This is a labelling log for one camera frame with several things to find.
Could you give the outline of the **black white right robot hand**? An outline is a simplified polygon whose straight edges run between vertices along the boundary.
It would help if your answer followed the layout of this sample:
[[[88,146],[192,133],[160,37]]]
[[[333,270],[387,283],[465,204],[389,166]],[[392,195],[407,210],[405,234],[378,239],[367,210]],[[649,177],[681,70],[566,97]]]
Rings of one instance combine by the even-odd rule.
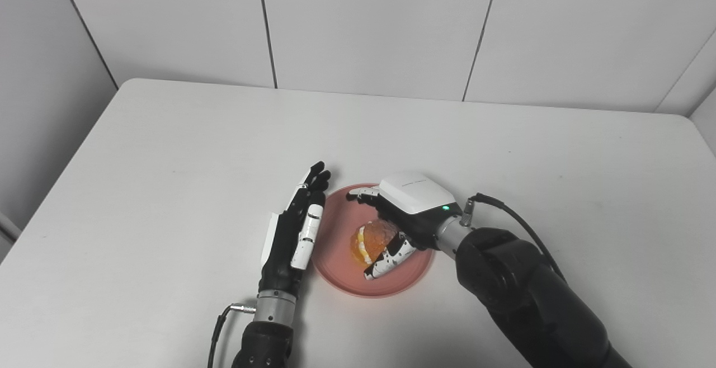
[[[416,251],[442,251],[454,260],[460,243],[472,230],[461,225],[463,211],[453,194],[418,172],[392,174],[376,186],[350,190],[346,198],[373,207],[379,219],[397,229],[366,267],[368,281],[390,273]]]

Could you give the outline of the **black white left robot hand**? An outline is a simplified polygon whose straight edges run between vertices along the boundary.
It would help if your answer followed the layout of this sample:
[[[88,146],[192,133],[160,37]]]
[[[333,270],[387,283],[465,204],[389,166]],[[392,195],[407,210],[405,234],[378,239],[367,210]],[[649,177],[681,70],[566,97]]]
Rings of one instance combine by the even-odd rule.
[[[294,189],[291,200],[277,219],[271,250],[261,270],[260,292],[281,291],[298,297],[303,271],[291,267],[291,259],[298,246],[308,208],[313,204],[324,205],[331,175],[325,163],[319,161],[311,166],[306,177]]]

